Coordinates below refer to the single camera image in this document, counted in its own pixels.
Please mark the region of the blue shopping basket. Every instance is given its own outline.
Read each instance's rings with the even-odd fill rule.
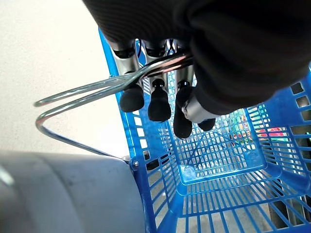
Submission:
[[[117,68],[100,32],[110,74]],[[142,54],[140,62],[145,64]],[[311,232],[311,74],[265,103],[216,119],[187,140],[173,116],[151,122],[145,106],[121,113],[146,232]],[[169,100],[174,113],[173,72]]]

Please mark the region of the white floor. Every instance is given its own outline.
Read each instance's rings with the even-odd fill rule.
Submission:
[[[0,1],[0,150],[89,153],[42,135],[36,100],[108,78],[97,25],[81,0]],[[128,155],[115,96],[48,122],[115,156]]]

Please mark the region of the metal basket handle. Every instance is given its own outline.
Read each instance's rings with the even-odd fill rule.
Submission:
[[[157,75],[160,73],[166,73],[175,69],[180,69],[186,66],[192,65],[192,55],[189,53],[177,53],[174,55],[170,55],[164,58],[157,59],[144,67],[142,67],[140,70],[126,74],[126,75],[120,75],[113,78],[109,78],[107,80],[99,81],[96,83],[87,84],[84,86],[80,86],[68,91],[64,91],[49,97],[46,97],[42,100],[39,100],[34,103],[35,107],[44,106],[50,103],[53,103],[58,100],[63,100],[71,96],[75,96],[78,94],[86,93],[89,91],[102,89],[100,91],[97,91],[95,93],[92,93],[90,95],[86,95],[84,97],[81,97],[79,99],[73,100],[71,102],[62,104],[58,107],[52,108],[44,113],[42,113],[37,120],[35,121],[35,125],[37,129],[45,134],[48,137],[51,137],[53,139],[56,139],[58,141],[67,143],[69,145],[90,151],[95,154],[99,155],[106,155],[114,158],[118,158],[116,156],[107,154],[103,151],[100,151],[98,149],[95,149],[93,147],[87,146],[85,144],[82,144],[80,142],[74,141],[70,138],[64,137],[62,135],[59,135],[48,128],[46,128],[43,124],[44,122],[54,117],[58,114],[61,114],[63,112],[69,111],[71,109],[80,107],[82,105],[85,105],[87,103],[93,102],[95,100],[99,100],[101,98],[104,98],[106,96],[116,94],[117,92],[125,90],[128,86],[136,83],[139,79],[143,79],[147,76],[151,75]]]

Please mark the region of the black sleeve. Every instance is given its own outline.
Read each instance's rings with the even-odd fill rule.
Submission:
[[[308,72],[311,0],[84,0],[105,36],[190,41],[195,94],[222,115]]]
[[[175,23],[193,30],[195,94],[211,113],[265,101],[307,74],[311,1],[177,2]]]

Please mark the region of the chrome wire handle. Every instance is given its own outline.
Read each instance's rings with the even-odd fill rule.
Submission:
[[[175,69],[180,69],[186,66],[192,65],[192,55],[189,53],[177,53],[174,55],[170,55],[167,57],[163,57],[160,59],[157,59],[144,67],[142,67],[140,70],[130,73],[130,74],[125,74],[125,75],[120,75],[116,76],[107,80],[99,81],[96,83],[91,83],[87,84],[84,86],[80,86],[68,91],[64,91],[49,97],[46,97],[42,100],[39,100],[34,103],[35,107],[40,107],[43,105],[47,105],[50,103],[53,103],[58,100],[63,100],[68,97],[72,97],[78,94],[86,93],[89,91],[97,90],[97,89],[102,89],[100,91],[97,91],[95,93],[89,94],[87,96],[81,97],[79,99],[70,101],[68,103],[62,104],[58,107],[52,108],[44,113],[42,113],[37,120],[35,121],[35,125],[37,129],[45,134],[46,136],[49,136],[51,138],[54,138],[58,141],[67,143],[69,145],[85,149],[87,151],[90,151],[95,154],[99,155],[106,155],[114,158],[118,158],[116,156],[107,154],[103,151],[100,151],[98,149],[95,149],[93,147],[89,147],[85,144],[82,144],[80,142],[74,141],[70,138],[64,137],[62,135],[59,135],[49,129],[47,129],[43,124],[44,122],[51,118],[54,117],[58,114],[61,114],[63,112],[69,111],[71,109],[77,108],[79,106],[82,106],[84,104],[93,102],[95,100],[99,100],[101,98],[107,97],[112,94],[116,94],[120,91],[125,90],[132,84],[136,83],[139,79],[143,79],[147,76],[152,76],[152,75],[157,75],[161,73],[166,73]]]

